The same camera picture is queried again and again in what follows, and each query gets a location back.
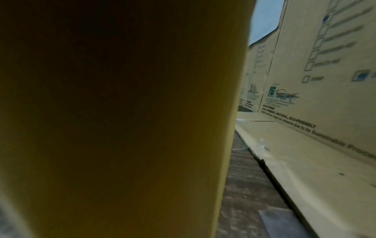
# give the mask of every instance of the blurry yellow cylinder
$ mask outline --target blurry yellow cylinder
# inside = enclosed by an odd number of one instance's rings
[[[1,3],[0,202],[27,237],[214,237],[254,2]]]

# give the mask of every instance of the yellow object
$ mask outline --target yellow object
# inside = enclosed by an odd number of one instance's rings
[[[254,2],[1,4],[0,202],[27,237],[214,237]]]

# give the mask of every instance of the wooden floor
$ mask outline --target wooden floor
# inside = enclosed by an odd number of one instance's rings
[[[259,211],[288,206],[235,133],[216,238],[269,238]]]

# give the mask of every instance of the light blue sheet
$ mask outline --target light blue sheet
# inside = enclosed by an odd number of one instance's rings
[[[257,0],[251,21],[248,45],[271,33],[278,27],[284,0]]]

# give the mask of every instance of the cardboard box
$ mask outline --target cardboard box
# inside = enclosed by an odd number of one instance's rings
[[[257,112],[260,107],[286,6],[287,1],[282,9],[278,29],[252,44],[248,49],[239,105],[253,112]]]
[[[259,110],[373,166],[375,3],[291,1]]]

